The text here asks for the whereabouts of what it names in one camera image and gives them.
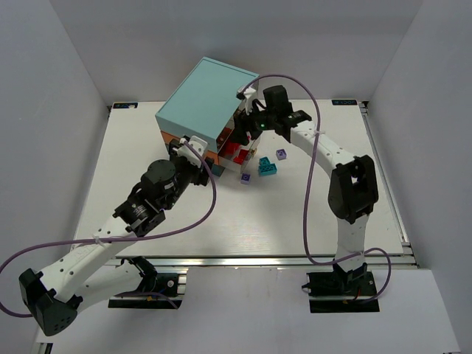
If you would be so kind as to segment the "teal orange drawer cabinet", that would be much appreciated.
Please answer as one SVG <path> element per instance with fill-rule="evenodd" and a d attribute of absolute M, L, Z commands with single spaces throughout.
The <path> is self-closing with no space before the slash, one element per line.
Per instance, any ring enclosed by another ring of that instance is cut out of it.
<path fill-rule="evenodd" d="M 165 144 L 182 137 L 197 136 L 208 143 L 207 155 L 214 160 L 213 173 L 221 175 L 218 152 L 235 128 L 234 117 L 242 111 L 237 90 L 259 74 L 204 57 L 157 111 Z"/>

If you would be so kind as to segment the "right blue table label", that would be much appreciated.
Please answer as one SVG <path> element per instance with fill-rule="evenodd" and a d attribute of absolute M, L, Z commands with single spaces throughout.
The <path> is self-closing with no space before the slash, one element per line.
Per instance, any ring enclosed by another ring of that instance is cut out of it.
<path fill-rule="evenodd" d="M 331 103 L 333 105 L 357 105 L 358 102 L 357 100 L 352 100 L 352 99 L 332 99 Z"/>

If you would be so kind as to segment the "clear drawer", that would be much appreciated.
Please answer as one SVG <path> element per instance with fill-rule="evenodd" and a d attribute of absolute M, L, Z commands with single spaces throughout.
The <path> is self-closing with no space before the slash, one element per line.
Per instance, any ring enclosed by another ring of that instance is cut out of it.
<path fill-rule="evenodd" d="M 248 145 L 231 142 L 229 139 L 218 152 L 218 161 L 221 167 L 235 173 L 243 173 L 249 161 L 257 152 L 261 138 L 249 140 Z"/>

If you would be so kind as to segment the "small teal lego brick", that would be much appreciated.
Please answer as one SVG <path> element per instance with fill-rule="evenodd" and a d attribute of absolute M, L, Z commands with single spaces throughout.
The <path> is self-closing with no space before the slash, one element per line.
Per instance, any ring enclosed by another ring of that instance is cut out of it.
<path fill-rule="evenodd" d="M 264 156 L 264 157 L 259 159 L 259 165 L 260 166 L 264 166 L 264 165 L 267 165 L 267 164 L 270 164 L 270 160 L 268 159 L 268 157 Z"/>

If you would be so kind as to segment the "blue table label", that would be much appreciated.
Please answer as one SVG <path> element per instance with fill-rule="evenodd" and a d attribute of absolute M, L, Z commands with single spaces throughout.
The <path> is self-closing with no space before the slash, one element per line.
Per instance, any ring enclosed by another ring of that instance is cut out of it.
<path fill-rule="evenodd" d="M 358 102 L 357 100 L 352 100 L 352 99 L 332 99 L 331 103 L 333 105 L 357 105 Z"/>
<path fill-rule="evenodd" d="M 113 109 L 135 109 L 138 107 L 138 102 L 131 103 L 114 103 L 112 105 Z"/>

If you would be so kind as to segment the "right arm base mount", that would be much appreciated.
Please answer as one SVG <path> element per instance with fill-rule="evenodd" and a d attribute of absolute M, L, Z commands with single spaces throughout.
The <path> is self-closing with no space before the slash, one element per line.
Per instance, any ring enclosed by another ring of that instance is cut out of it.
<path fill-rule="evenodd" d="M 308 295 L 310 313 L 378 313 L 377 288 L 371 271 L 345 285 L 332 272 L 307 273 L 302 290 Z"/>

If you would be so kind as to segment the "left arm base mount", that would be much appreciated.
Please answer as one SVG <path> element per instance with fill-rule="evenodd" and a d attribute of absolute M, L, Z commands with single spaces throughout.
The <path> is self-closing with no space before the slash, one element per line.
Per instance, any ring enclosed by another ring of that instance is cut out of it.
<path fill-rule="evenodd" d="M 120 265 L 138 266 L 143 280 L 131 296 L 114 296 L 108 301 L 111 309 L 178 310 L 185 292 L 186 275 L 157 270 L 143 257 L 123 259 Z"/>

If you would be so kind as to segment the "purple lego brick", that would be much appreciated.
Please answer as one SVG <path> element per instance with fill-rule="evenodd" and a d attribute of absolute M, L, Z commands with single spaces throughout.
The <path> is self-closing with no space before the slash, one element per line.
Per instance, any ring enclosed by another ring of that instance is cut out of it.
<path fill-rule="evenodd" d="M 287 159 L 287 153 L 284 149 L 276 150 L 276 157 L 279 161 Z"/>
<path fill-rule="evenodd" d="M 251 175 L 248 174 L 248 173 L 243 173 L 240 177 L 240 183 L 245 184 L 245 185 L 249 185 L 250 182 L 251 182 Z"/>

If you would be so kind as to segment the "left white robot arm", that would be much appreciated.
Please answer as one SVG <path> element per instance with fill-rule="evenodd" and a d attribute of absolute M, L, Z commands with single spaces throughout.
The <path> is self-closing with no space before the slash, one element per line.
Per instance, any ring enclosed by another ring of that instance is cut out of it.
<path fill-rule="evenodd" d="M 143 256 L 124 259 L 104 275 L 97 271 L 153 232 L 189 185 L 211 182 L 212 165 L 211 158 L 175 153 L 152 162 L 94 240 L 40 271 L 28 268 L 20 275 L 22 300 L 45 336 L 62 332 L 80 312 L 110 297 L 167 295 L 167 281 Z"/>

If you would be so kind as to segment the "red sloped lego brick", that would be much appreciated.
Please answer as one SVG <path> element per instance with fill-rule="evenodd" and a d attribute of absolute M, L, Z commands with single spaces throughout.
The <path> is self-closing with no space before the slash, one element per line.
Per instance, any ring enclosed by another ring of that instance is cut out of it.
<path fill-rule="evenodd" d="M 239 147 L 239 143 L 228 141 L 224 146 L 224 155 L 233 156 Z"/>

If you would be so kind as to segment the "left blue table label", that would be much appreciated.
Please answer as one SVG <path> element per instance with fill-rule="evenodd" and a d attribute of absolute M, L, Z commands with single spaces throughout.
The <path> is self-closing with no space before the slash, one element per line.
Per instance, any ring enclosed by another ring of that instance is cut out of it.
<path fill-rule="evenodd" d="M 131 103 L 114 103 L 112 105 L 113 109 L 135 109 L 138 107 L 138 102 Z"/>

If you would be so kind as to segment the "large teal lego brick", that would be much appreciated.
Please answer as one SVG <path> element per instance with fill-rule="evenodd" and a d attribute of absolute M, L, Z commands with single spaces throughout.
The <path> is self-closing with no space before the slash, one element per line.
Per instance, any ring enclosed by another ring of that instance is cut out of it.
<path fill-rule="evenodd" d="M 277 173 L 275 164 L 262 164 L 258 167 L 259 176 L 272 176 Z"/>

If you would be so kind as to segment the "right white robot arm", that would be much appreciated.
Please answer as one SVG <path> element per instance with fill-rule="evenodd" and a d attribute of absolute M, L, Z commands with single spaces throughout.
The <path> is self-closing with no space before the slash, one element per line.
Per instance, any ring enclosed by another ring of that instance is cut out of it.
<path fill-rule="evenodd" d="M 260 106 L 256 90 L 241 87 L 237 98 L 244 110 L 235 119 L 230 139 L 242 145 L 273 131 L 310 157 L 308 180 L 315 166 L 330 179 L 327 202 L 337 220 L 337 249 L 330 261 L 334 271 L 355 277 L 366 271 L 364 244 L 369 215 L 378 202 L 375 163 L 368 155 L 357 156 L 331 140 L 321 131 L 321 119 L 303 110 L 294 110 L 281 85 L 264 90 L 265 105 Z"/>

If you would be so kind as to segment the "red curved lego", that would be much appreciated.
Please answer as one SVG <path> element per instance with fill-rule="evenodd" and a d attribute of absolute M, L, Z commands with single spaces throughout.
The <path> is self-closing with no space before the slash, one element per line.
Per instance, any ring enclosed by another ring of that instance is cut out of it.
<path fill-rule="evenodd" d="M 241 149 L 238 156 L 246 158 L 249 154 L 249 150 Z"/>

